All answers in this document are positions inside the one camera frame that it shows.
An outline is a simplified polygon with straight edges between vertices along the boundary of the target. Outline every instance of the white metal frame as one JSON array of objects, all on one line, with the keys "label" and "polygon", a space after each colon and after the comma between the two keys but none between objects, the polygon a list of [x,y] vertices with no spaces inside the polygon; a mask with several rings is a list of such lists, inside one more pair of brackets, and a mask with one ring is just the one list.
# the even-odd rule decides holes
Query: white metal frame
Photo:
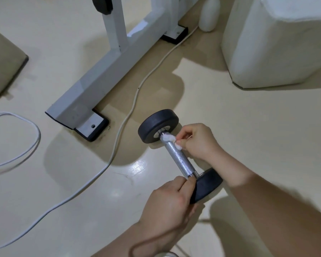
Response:
[{"label": "white metal frame", "polygon": [[176,39],[182,33],[184,28],[178,21],[197,1],[151,0],[152,11],[127,34],[121,0],[112,0],[111,14],[102,15],[111,50],[46,113],[88,138],[100,123],[100,116],[92,109],[162,35]]}]

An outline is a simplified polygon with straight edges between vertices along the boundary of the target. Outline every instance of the white padded block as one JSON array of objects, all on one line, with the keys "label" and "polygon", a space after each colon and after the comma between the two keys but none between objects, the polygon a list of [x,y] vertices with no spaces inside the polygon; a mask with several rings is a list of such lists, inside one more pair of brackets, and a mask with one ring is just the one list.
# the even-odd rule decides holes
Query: white padded block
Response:
[{"label": "white padded block", "polygon": [[321,67],[321,0],[235,0],[221,47],[243,88],[302,82]]},{"label": "white padded block", "polygon": [[21,49],[0,34],[0,93],[12,81],[26,58]]}]

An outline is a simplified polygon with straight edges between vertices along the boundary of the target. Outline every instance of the hand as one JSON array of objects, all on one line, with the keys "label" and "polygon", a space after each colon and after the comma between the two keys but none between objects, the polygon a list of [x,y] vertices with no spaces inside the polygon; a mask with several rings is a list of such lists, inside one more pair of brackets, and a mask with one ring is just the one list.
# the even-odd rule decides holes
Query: hand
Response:
[{"label": "hand", "polygon": [[198,205],[190,205],[196,179],[178,176],[154,190],[139,222],[147,242],[154,243],[158,253],[169,251],[185,229]]},{"label": "hand", "polygon": [[176,136],[176,143],[192,156],[206,162],[209,162],[210,155],[223,152],[211,129],[202,123],[183,126]]}]

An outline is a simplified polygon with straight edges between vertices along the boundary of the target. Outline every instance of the white cloth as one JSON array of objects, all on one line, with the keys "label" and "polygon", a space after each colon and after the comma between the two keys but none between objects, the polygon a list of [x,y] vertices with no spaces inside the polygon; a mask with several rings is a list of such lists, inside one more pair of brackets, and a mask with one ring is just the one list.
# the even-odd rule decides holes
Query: white cloth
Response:
[{"label": "white cloth", "polygon": [[176,143],[176,137],[172,134],[163,134],[163,141],[165,142],[173,142],[178,150],[182,150],[182,147]]}]

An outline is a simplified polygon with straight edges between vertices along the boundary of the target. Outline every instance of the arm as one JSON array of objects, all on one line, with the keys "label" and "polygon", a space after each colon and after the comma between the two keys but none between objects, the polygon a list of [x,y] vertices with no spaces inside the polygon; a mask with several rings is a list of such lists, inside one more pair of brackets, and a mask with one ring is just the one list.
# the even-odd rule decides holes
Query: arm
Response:
[{"label": "arm", "polygon": [[208,162],[227,182],[274,256],[321,257],[319,211],[280,190],[225,152],[209,127],[186,125],[176,138],[178,144],[192,156]]},{"label": "arm", "polygon": [[195,178],[176,177],[154,190],[140,220],[92,257],[154,257],[169,251],[197,205],[189,205]]}]

